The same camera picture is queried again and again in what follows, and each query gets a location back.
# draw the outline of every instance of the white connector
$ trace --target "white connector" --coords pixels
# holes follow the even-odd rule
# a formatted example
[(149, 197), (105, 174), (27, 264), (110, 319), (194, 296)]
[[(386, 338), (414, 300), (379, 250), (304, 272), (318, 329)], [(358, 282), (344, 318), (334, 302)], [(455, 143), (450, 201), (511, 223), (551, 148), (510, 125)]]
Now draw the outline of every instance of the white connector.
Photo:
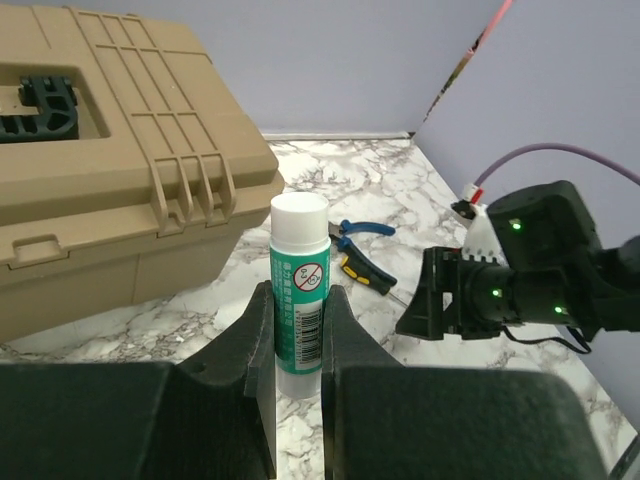
[(475, 205), (482, 197), (484, 190), (473, 183), (469, 183), (465, 185), (464, 190), (462, 190), (462, 196), (460, 200), (466, 200), (467, 202)]
[(488, 262), (495, 259), (499, 264), (506, 266), (502, 247), (487, 216), (487, 206), (471, 203), (471, 208), (476, 216), (467, 230), (467, 236), (462, 245), (462, 256), (466, 259), (474, 257), (476, 260), (484, 257)]

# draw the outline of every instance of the green led light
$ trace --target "green led light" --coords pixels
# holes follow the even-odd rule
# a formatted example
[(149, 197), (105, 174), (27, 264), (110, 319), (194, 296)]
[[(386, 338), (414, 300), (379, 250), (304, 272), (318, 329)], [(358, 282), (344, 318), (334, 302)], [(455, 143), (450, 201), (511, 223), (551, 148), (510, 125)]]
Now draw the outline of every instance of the green led light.
[(518, 218), (514, 218), (512, 220), (509, 220), (509, 224), (511, 224), (511, 228), (513, 230), (516, 230), (516, 231), (522, 230), (522, 223), (520, 222), (520, 219), (518, 219)]

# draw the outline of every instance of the barcode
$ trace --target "barcode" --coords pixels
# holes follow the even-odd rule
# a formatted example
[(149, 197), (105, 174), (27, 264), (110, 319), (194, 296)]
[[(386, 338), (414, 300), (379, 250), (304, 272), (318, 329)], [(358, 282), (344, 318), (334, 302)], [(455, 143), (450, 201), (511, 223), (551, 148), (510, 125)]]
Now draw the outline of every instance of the barcode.
[(296, 368), (313, 368), (319, 365), (322, 350), (322, 306), (313, 311), (308, 311), (309, 305), (300, 307), (307, 307), (307, 311), (296, 308)]

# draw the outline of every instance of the toolbox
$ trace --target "toolbox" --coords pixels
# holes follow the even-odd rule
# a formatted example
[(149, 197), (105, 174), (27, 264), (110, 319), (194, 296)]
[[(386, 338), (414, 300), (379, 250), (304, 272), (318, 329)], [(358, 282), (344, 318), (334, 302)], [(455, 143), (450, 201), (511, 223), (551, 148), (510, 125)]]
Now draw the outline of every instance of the toolbox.
[(213, 281), (284, 186), (184, 25), (0, 5), (0, 342)]

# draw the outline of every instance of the marble countertop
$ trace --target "marble countertop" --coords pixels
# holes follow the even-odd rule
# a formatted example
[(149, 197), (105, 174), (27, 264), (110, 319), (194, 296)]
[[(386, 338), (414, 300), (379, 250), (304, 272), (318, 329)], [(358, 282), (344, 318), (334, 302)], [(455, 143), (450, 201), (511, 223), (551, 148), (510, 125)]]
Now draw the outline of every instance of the marble countertop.
[[(393, 237), (359, 234), (358, 246), (398, 278), (397, 296), (409, 301), (422, 250), (459, 246), (465, 229), (448, 206), (454, 195), (409, 140), (273, 143), (287, 190), (308, 190), (331, 202), (332, 221), (349, 218), (393, 225)], [(209, 343), (244, 311), (255, 285), (270, 276), (269, 221), (247, 231), (220, 278), (198, 290), (115, 310), (0, 345), (0, 361), (181, 361)], [(346, 287), (360, 323), (406, 364), (526, 369), (554, 373), (575, 390), (611, 468), (636, 431), (580, 359), (547, 343), (524, 346), (506, 338), (423, 342), (393, 333), (402, 307), (351, 281), (332, 266), (332, 283)], [(527, 326), (520, 337), (555, 335), (550, 326)], [(293, 402), (279, 396), (279, 479), (323, 478), (319, 397)]]

